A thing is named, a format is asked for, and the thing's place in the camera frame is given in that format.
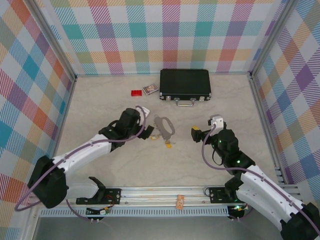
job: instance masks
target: black briefcase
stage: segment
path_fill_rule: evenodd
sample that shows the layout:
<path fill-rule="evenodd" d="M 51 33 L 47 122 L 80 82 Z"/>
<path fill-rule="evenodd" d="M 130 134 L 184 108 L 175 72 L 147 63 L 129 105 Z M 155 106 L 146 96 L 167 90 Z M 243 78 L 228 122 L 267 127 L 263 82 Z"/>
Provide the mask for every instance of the black briefcase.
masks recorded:
<path fill-rule="evenodd" d="M 209 72 L 203 69 L 163 69 L 160 71 L 160 99 L 176 102 L 177 106 L 193 106 L 195 101 L 211 98 Z M 191 104 L 180 104 L 190 100 Z"/>

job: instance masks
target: small sticker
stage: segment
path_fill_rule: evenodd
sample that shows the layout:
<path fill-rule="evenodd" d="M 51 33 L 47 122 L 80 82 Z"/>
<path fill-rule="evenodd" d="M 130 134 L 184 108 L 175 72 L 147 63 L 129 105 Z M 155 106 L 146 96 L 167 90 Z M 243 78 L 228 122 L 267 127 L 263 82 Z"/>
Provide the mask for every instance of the small sticker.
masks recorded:
<path fill-rule="evenodd" d="M 176 201 L 176 209 L 182 210 L 184 208 L 185 196 L 178 195 L 178 199 Z"/>

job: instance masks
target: plaid wallpaper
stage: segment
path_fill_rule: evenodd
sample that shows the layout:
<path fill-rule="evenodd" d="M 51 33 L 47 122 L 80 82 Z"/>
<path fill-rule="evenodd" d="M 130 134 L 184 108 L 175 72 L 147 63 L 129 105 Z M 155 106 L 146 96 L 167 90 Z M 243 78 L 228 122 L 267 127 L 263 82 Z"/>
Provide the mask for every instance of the plaid wallpaper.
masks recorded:
<path fill-rule="evenodd" d="M 37 2 L 76 72 L 93 75 L 247 72 L 281 0 Z"/>
<path fill-rule="evenodd" d="M 289 182 L 320 207 L 320 0 L 301 0 L 257 85 Z"/>
<path fill-rule="evenodd" d="M 0 240 L 19 234 L 14 206 L 53 153 L 71 84 L 23 0 L 0 0 Z"/>
<path fill-rule="evenodd" d="M 250 65 L 250 68 L 249 68 L 250 72 L 255 67 L 257 59 L 260 56 L 260 53 L 261 53 L 262 49 L 265 47 L 266 42 L 268 40 L 268 37 L 269 37 L 271 31 L 274 29 L 274 26 L 275 26 L 276 22 L 278 21 L 279 17 L 281 16 L 281 13 L 284 10 L 287 2 L 288 2 L 288 0 L 281 0 L 281 3 L 280 3 L 280 5 L 278 6 L 278 8 L 277 8 L 277 10 L 275 12 L 275 15 L 273 16 L 273 19 L 272 19 L 267 31 L 265 32 L 262 41 L 260 42 L 259 48 L 258 48 L 258 50 L 256 51 L 256 53 L 254 55 L 253 61 L 251 62 L 251 65 Z"/>

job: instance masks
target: beige floor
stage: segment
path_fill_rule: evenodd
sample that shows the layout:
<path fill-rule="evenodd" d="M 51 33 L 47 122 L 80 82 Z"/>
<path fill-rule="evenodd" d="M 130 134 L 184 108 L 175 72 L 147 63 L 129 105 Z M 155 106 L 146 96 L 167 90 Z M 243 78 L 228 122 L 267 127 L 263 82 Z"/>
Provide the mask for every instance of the beige floor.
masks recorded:
<path fill-rule="evenodd" d="M 131 97 L 131 90 L 157 83 L 159 75 L 132 75 L 79 78 L 58 147 L 58 155 L 92 138 L 126 108 L 135 105 L 168 117 L 176 130 L 171 137 L 176 144 L 167 148 L 162 139 L 135 139 L 102 156 L 78 171 L 74 178 L 97 177 L 106 186 L 206 186 L 223 185 L 232 178 L 226 171 L 213 170 L 201 157 L 201 144 L 193 142 L 191 127 L 208 130 L 209 116 L 221 114 L 227 128 L 235 132 L 240 149 L 276 180 L 264 133 L 245 75 L 212 75 L 212 99 L 196 102 L 193 107 L 177 107 L 174 101 L 159 100 L 159 93 Z M 206 147 L 210 163 L 212 148 Z"/>

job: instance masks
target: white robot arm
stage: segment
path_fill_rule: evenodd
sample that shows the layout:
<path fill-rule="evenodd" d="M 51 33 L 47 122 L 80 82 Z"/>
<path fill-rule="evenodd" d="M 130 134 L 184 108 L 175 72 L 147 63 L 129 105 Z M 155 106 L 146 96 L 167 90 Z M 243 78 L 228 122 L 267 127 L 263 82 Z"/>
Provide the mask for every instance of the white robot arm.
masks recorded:
<path fill-rule="evenodd" d="M 73 198 L 100 198 L 104 194 L 105 186 L 95 177 L 89 177 L 87 182 L 71 182 L 71 175 L 91 163 L 96 158 L 106 155 L 121 147 L 130 137 L 136 136 L 147 139 L 153 131 L 152 126 L 144 129 L 142 123 L 148 117 L 150 111 L 145 107 L 136 109 L 127 108 L 122 112 L 119 120 L 111 122 L 107 127 L 102 128 L 98 134 L 76 149 L 60 156 L 48 158 L 43 156 L 38 159 L 28 187 L 31 188 L 44 173 L 58 164 L 39 184 L 33 189 L 33 193 L 47 207 L 54 208 L 65 199 Z"/>
<path fill-rule="evenodd" d="M 231 129 L 226 129 L 227 124 L 221 115 L 211 116 L 208 125 L 211 130 L 203 132 L 194 127 L 191 136 L 197 143 L 203 141 L 211 145 L 225 170 L 234 175 L 224 185 L 229 200 L 252 206 L 281 231 L 284 240 L 314 240 L 318 236 L 315 228 L 320 228 L 318 208 L 312 203 L 305 205 L 267 177 L 251 158 L 239 150 L 238 139 Z M 312 220 L 315 228 L 301 212 Z"/>

